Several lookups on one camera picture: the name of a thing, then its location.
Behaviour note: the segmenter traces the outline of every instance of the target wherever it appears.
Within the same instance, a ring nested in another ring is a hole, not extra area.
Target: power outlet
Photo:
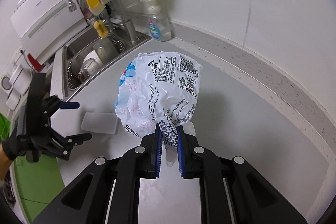
[[[24,49],[22,46],[20,46],[20,47],[16,50],[16,52],[14,53],[14,55],[12,56],[12,58],[10,59],[9,63],[8,63],[7,66],[6,66],[6,69],[5,69],[5,71],[4,71],[4,74],[5,74],[5,75],[7,75],[7,76],[9,76],[9,77],[11,76],[12,71],[13,71],[13,69],[14,69],[14,66],[13,66],[13,65],[20,59],[20,57],[21,57],[21,55],[22,55],[21,50],[25,51],[25,49]]]
[[[9,62],[10,64],[13,63],[13,62],[16,63],[16,62],[19,60],[19,58],[20,58],[21,55],[22,55],[21,50],[25,51],[25,49],[24,49],[22,46],[20,46],[20,47],[16,50],[16,52],[14,53],[14,55],[13,55],[11,61]]]

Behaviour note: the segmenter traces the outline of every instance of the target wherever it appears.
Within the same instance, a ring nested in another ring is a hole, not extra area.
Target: stainless steel sink
[[[114,44],[119,55],[83,83],[79,78],[80,68],[84,62],[84,58],[93,51],[93,45],[99,40],[99,37],[94,28],[88,27],[72,38],[63,47],[63,88],[66,100],[71,100],[85,85],[99,74],[133,49],[151,39],[148,35],[140,32],[137,32],[137,35],[139,40],[136,43],[131,43],[127,41],[128,35],[126,31],[117,28],[111,32],[108,35],[108,39]]]

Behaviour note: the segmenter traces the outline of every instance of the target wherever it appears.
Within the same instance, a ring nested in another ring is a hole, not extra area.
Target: red object
[[[36,59],[34,59],[34,57],[31,56],[31,54],[28,54],[27,57],[37,72],[40,72],[44,68],[44,65],[41,65]]]

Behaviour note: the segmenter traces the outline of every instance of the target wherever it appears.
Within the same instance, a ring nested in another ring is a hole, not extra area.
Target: crumpled plastic bag
[[[155,132],[159,123],[164,143],[177,146],[176,127],[193,116],[202,66],[177,52],[139,54],[119,82],[115,113],[125,130],[138,137]]]

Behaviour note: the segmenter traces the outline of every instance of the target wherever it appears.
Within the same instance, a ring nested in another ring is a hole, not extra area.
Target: barcode
[[[192,61],[186,60],[184,57],[180,56],[180,71],[188,71],[195,74],[195,66]]]

